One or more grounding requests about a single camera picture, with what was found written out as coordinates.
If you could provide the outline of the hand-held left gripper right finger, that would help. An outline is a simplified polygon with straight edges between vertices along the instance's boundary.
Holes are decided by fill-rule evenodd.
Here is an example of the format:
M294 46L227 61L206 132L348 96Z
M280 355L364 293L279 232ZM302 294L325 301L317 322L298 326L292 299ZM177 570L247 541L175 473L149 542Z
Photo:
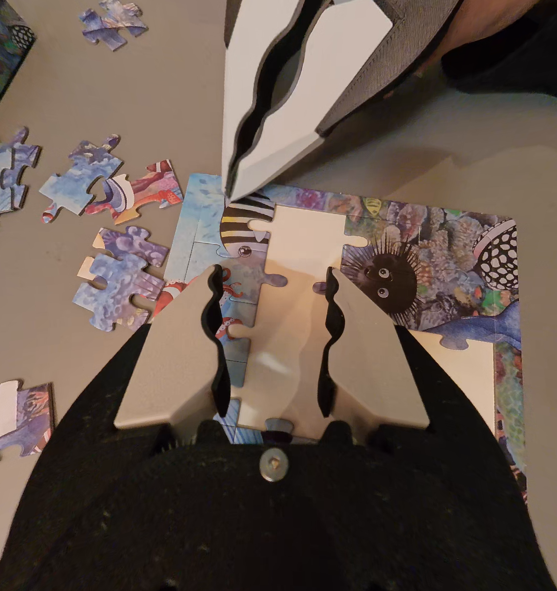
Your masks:
M391 318L339 269L326 274L326 329L317 402L352 430L391 424L425 429L430 419Z

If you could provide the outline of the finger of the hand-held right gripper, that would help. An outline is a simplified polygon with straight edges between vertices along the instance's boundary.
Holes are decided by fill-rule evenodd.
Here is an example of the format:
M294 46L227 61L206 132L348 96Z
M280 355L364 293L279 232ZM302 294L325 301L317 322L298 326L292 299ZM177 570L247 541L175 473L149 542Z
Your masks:
M255 148L273 93L330 1L227 1L222 135L225 196L237 196L239 166Z
M344 25L352 24L355 4L342 6ZM385 19L364 4L360 16L373 17L378 33L383 35ZM309 38L304 59L297 53L279 75L273 93L273 104L282 105L265 120L259 141L239 166L235 202L275 179L290 166L314 151L324 142L317 124L327 114L328 101L336 98L337 83L349 82L353 66L368 56L367 41L328 41L327 34L335 32L335 18L322 17Z

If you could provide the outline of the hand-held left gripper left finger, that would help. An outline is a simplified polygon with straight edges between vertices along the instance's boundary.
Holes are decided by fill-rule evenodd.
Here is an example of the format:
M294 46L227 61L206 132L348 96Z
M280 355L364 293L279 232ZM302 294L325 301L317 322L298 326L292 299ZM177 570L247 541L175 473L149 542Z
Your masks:
M155 317L114 420L116 427L197 427L224 417L231 397L223 345L223 271L195 277Z

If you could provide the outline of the ocean jigsaw puzzle board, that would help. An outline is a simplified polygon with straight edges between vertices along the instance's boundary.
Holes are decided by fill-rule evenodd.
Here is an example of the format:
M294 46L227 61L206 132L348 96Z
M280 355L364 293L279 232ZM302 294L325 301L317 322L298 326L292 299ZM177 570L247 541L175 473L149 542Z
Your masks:
M231 325L234 339L223 344L232 401L226 417L215 420L229 442L262 444L268 431L280 429L262 425L271 416L285 419L283 430L295 429L292 442L319 438L327 423L314 397L328 340L326 271L340 269L345 247L365 247L387 234L412 244L420 262L418 309L403 327L479 410L526 501L516 222L296 187L270 185L256 193L274 202L274 218L249 227L270 234L265 271L288 283L263 284L253 327ZM190 176L155 315L227 257L219 232L227 202L220 177Z

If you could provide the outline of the striped fish puzzle piece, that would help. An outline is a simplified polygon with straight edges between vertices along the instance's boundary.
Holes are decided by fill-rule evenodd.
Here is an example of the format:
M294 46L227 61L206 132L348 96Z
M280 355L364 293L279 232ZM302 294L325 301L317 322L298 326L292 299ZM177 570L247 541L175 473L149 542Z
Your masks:
M275 204L260 193L227 202L223 210L219 232L221 244L229 258L245 258L253 253L266 254L270 234L254 231L249 227L252 220L272 222Z

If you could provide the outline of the pink orange clownfish puzzle piece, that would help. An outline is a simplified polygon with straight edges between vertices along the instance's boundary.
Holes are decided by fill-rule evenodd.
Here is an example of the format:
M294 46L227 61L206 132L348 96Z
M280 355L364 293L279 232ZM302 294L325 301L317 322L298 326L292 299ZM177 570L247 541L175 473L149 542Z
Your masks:
M105 199L93 201L85 207L88 215L108 211L114 224L120 225L140 217L139 208L157 203L165 209L184 200L169 159L147 166L147 174L129 181L125 174L102 182Z

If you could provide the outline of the person's right forearm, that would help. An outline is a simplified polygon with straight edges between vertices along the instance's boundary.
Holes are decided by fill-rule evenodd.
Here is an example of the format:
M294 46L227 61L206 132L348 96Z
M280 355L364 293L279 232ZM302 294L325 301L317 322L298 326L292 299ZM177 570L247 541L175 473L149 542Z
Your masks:
M538 1L500 32L449 51L441 68L461 92L557 98L557 1Z

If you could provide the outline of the person's right hand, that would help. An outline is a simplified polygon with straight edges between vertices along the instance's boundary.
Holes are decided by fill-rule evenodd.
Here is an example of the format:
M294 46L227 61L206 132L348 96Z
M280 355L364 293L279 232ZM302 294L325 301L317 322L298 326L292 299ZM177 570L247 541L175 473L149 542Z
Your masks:
M422 77L449 51L500 32L525 15L537 1L463 1L433 54L416 70Z

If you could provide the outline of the pile of loose puzzle pieces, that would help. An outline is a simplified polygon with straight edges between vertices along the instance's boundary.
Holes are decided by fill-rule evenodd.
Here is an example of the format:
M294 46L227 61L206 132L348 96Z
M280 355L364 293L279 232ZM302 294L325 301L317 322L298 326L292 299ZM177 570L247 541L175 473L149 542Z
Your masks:
M27 128L20 129L8 143L0 143L0 215L22 207L27 188L22 184L23 170L36 164L40 147L25 143ZM53 174L39 189L50 199L43 222L51 223L65 209L81 216L93 201L105 199L102 182L114 176L122 161L112 154L120 137L112 135L102 145L81 141L68 158L72 166L63 175ZM93 244L108 251L85 260L79 276L102 281L103 288L83 283L73 302L90 311L90 323L105 332L115 324L136 330L149 318L149 311L136 307L132 299L141 296L156 301L164 286L147 272L148 266L161 267L168 249L149 241L149 232L130 225L124 232L101 228Z

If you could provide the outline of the pink lined coral puzzle piece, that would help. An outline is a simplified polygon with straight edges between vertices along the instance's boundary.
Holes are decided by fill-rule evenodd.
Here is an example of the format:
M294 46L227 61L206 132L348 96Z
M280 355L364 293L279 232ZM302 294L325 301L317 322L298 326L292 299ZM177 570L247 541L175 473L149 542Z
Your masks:
M124 1L99 1L98 5L103 9L101 28L107 32L127 30L133 37L138 37L149 30L142 20L141 8L133 3Z

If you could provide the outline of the purple blue puzzle piece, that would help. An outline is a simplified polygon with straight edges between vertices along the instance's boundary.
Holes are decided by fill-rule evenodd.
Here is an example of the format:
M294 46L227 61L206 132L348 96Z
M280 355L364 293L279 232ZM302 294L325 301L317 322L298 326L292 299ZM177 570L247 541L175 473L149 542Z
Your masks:
M118 24L107 17L99 16L95 10L88 9L79 15L83 25L82 34L85 39L96 45L104 43L111 51L116 51L127 41L119 33Z

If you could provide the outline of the white patch blue puzzle piece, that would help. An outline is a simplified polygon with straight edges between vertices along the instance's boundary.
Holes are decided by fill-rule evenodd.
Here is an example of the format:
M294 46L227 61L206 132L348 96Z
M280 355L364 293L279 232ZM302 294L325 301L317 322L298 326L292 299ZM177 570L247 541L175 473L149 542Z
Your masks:
M54 429L53 385L22 388L21 380L0 383L0 455L17 447L20 457L40 453Z

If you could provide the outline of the illustrated puzzle box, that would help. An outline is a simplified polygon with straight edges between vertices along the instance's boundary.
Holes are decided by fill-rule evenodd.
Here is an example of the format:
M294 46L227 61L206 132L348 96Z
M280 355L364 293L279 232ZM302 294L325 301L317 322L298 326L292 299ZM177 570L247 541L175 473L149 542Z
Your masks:
M0 1L0 101L35 41L25 20L7 1Z

